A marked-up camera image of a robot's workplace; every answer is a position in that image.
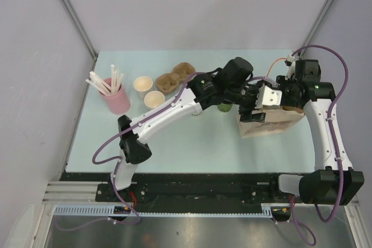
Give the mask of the white paper cup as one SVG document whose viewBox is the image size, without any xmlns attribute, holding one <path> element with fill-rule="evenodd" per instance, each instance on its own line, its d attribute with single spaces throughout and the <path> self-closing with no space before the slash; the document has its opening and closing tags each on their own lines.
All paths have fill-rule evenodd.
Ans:
<svg viewBox="0 0 372 248">
<path fill-rule="evenodd" d="M 200 116 L 202 113 L 203 113 L 203 111 L 200 111 L 200 112 L 193 112 L 193 113 L 191 114 L 191 116 L 193 116 L 193 117 Z"/>
</svg>

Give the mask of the green paper cup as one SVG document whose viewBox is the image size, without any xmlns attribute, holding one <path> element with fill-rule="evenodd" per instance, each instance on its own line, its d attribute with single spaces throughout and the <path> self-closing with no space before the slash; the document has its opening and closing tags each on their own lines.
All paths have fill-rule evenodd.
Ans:
<svg viewBox="0 0 372 248">
<path fill-rule="evenodd" d="M 220 112 L 223 112 L 223 113 L 227 113 L 231 110 L 232 108 L 232 104 L 225 104 L 225 103 L 221 103 L 217 106 L 217 109 L 220 111 Z"/>
</svg>

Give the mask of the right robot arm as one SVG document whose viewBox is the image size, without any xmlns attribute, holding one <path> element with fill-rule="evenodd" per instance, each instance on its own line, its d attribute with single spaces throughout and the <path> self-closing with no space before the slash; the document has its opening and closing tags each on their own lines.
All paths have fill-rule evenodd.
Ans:
<svg viewBox="0 0 372 248">
<path fill-rule="evenodd" d="M 338 128 L 336 94 L 330 82 L 321 81 L 318 60 L 297 60 L 276 81 L 281 105 L 304 111 L 314 147 L 314 171 L 304 175 L 281 174 L 268 187 L 269 198 L 282 202 L 289 193 L 306 204 L 347 205 L 364 184 L 364 175 L 348 159 Z"/>
</svg>

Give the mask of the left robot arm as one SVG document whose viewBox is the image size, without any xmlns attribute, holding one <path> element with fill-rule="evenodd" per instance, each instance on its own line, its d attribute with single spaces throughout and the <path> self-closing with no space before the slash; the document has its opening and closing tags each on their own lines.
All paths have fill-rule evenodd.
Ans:
<svg viewBox="0 0 372 248">
<path fill-rule="evenodd" d="M 257 95 L 248 89 L 248 80 L 252 76 L 253 66 L 236 57 L 223 68 L 190 74 L 174 98 L 146 114 L 136 118 L 121 116 L 118 120 L 121 159 L 111 174 L 109 196 L 118 202 L 128 196 L 137 166 L 152 155 L 148 141 L 162 128 L 179 118 L 198 115 L 222 103 L 251 109 Z"/>
</svg>

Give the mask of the paper takeout bag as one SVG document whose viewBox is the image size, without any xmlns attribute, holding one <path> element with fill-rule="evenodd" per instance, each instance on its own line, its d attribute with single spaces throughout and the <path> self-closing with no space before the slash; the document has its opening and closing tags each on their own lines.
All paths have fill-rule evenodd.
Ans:
<svg viewBox="0 0 372 248">
<path fill-rule="evenodd" d="M 272 89 L 279 90 L 276 81 L 269 77 L 274 65 L 279 61 L 285 61 L 286 58 L 280 57 L 276 59 L 269 67 L 263 78 L 257 79 L 262 85 L 267 85 Z M 251 138 L 254 136 L 266 136 L 285 132 L 293 127 L 305 114 L 303 109 L 295 106 L 281 106 L 279 108 L 265 107 L 263 109 L 255 109 L 254 112 L 266 113 L 264 122 L 241 122 L 239 121 L 239 113 L 236 114 L 239 134 L 242 138 Z"/>
</svg>

